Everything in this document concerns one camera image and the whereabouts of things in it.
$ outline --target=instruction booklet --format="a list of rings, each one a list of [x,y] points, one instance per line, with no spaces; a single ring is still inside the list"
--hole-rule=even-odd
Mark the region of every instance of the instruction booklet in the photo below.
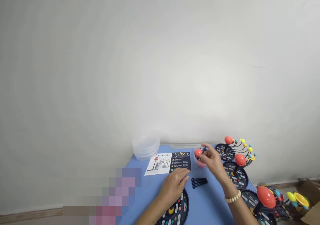
[[[179,167],[191,171],[190,152],[157,153],[150,159],[144,175],[171,173]]]

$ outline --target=stacked plastic container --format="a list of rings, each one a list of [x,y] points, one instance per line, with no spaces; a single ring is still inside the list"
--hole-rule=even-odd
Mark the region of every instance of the stacked plastic container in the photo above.
[[[132,141],[133,153],[137,160],[151,159],[160,147],[160,137],[157,135],[146,135]]]

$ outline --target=person's right hand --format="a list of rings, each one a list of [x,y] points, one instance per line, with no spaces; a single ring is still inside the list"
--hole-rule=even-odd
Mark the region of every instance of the person's right hand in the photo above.
[[[205,163],[212,174],[220,181],[227,173],[224,170],[220,154],[209,144],[203,143],[203,147],[207,147],[203,154],[199,156],[202,163]]]

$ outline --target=black round base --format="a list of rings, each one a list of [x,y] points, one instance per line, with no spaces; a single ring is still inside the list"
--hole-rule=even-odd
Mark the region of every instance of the black round base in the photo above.
[[[259,202],[257,194],[255,192],[252,192],[251,190],[244,189],[241,191],[241,196],[253,214],[253,210]],[[259,212],[258,214],[253,214],[253,215],[260,225],[276,225],[277,224],[277,221],[272,213]]]
[[[220,157],[223,161],[232,161],[235,156],[234,150],[229,145],[227,145],[227,151],[224,151],[225,146],[225,144],[219,143],[216,145],[215,149],[220,154]]]
[[[234,172],[237,164],[235,162],[225,162],[223,164],[230,180],[236,186],[238,190],[245,189],[248,186],[249,179],[246,171],[244,169],[239,169],[236,173]]]
[[[183,189],[181,197],[162,215],[156,225],[184,225],[189,212],[189,197]]]

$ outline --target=beaded bracelet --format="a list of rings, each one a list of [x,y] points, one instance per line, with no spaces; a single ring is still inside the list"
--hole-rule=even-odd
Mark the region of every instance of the beaded bracelet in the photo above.
[[[236,196],[234,196],[233,198],[224,198],[224,200],[227,203],[233,203],[233,202],[237,201],[240,197],[241,197],[241,192],[240,192],[240,190],[238,190],[238,194]]]

